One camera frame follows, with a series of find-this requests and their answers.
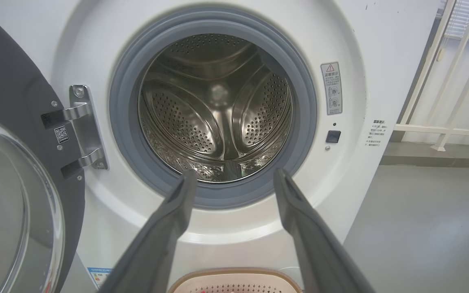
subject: circular door recess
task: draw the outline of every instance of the circular door recess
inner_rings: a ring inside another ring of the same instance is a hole
[[[270,24],[234,9],[179,11],[147,27],[119,62],[110,119],[119,149],[166,195],[185,169],[198,208],[234,208],[293,174],[318,115],[300,54]]]

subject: gray rubber gasket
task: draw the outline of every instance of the gray rubber gasket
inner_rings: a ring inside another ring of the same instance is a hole
[[[236,208],[273,193],[272,173],[281,167],[294,174],[303,163],[318,122],[314,83],[299,52],[270,24],[226,7],[181,9],[146,27],[124,52],[110,88],[110,121],[119,150],[135,173],[150,187],[167,195],[179,174],[165,165],[145,141],[137,115],[140,83],[147,67],[162,49],[190,35],[220,33],[246,39],[281,65],[294,91],[289,137],[281,152],[253,176],[226,184],[198,182],[195,207]]]

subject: white wall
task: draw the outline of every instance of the white wall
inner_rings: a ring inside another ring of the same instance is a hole
[[[426,124],[428,112],[430,111],[435,97],[441,88],[441,84],[443,83],[445,75],[448,72],[450,63],[454,58],[458,48],[458,43],[458,39],[443,40],[443,45],[441,46],[444,49],[443,59],[441,59],[441,61],[434,62],[432,70],[428,76],[428,80],[426,81],[426,85],[423,89],[423,93],[421,94],[419,102],[417,103],[415,111],[412,115],[412,119],[410,120],[410,124]],[[434,117],[434,120],[426,126],[445,125],[468,77],[469,43],[467,43],[466,48],[464,48],[463,55],[458,62],[454,75],[452,76],[448,85],[447,91],[445,91],[443,94],[441,104],[438,106],[437,115]],[[458,113],[457,124],[455,127],[469,129],[469,97],[467,97],[466,103]],[[406,132],[403,141],[434,143],[438,137],[439,135],[434,133]],[[448,143],[469,144],[469,137],[453,135],[448,140]]]

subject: white railing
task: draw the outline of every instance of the white railing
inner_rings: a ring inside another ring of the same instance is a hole
[[[469,107],[469,77],[467,78],[467,81],[460,95],[458,96],[458,99],[456,100],[454,107],[447,121],[445,122],[444,126],[432,126],[432,123],[434,123],[436,115],[441,113],[440,110],[443,108],[443,104],[450,102],[447,99],[447,96],[444,94],[447,92],[447,90],[449,90],[449,87],[451,85],[450,83],[451,77],[454,75],[454,72],[456,72],[456,69],[458,68],[458,63],[461,59],[461,56],[464,52],[464,48],[469,39],[469,24],[464,31],[464,35],[461,38],[461,41],[458,45],[456,54],[454,55],[454,59],[452,59],[451,61],[450,67],[448,68],[448,72],[445,75],[441,88],[439,89],[439,92],[435,96],[432,107],[430,108],[430,111],[428,112],[428,115],[426,117],[426,122],[423,123],[422,125],[410,124],[409,117],[414,110],[417,97],[423,90],[423,87],[425,84],[425,78],[430,71],[433,58],[436,55],[438,55],[436,54],[436,52],[438,50],[439,44],[441,43],[441,37],[443,36],[443,32],[446,29],[446,25],[452,13],[453,6],[454,6],[454,1],[452,0],[448,1],[448,4],[446,5],[445,11],[443,13],[443,19],[441,20],[441,23],[439,24],[439,27],[437,28],[436,38],[434,39],[432,45],[430,46],[427,58],[424,62],[420,78],[417,80],[414,86],[413,94],[411,95],[409,99],[408,105],[406,106],[406,110],[404,112],[404,115],[402,116],[400,123],[396,124],[394,128],[394,130],[400,130],[400,131],[438,133],[439,138],[437,139],[437,142],[435,142],[435,144],[432,145],[432,148],[438,151],[445,150],[444,146],[448,142],[448,139],[450,138],[451,135],[469,136],[469,127],[467,129],[457,127],[458,114],[465,107],[465,105],[468,105]]]

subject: screw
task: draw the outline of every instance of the screw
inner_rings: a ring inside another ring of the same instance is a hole
[[[76,87],[75,95],[76,95],[77,98],[84,97],[84,89],[82,87]]]

